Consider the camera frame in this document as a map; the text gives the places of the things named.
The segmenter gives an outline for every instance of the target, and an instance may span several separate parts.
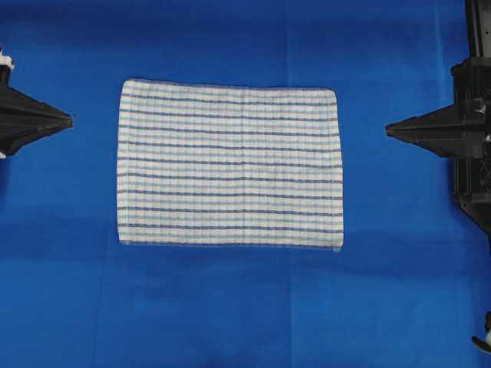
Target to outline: blue cloth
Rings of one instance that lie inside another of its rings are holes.
[[[75,123],[0,162],[1,366],[489,366],[486,237],[448,162],[384,135],[452,103],[463,1],[6,0],[0,40]],[[343,250],[120,245],[128,77],[332,88]]]

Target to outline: towel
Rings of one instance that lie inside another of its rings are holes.
[[[336,96],[325,88],[130,79],[120,99],[120,241],[343,244]]]

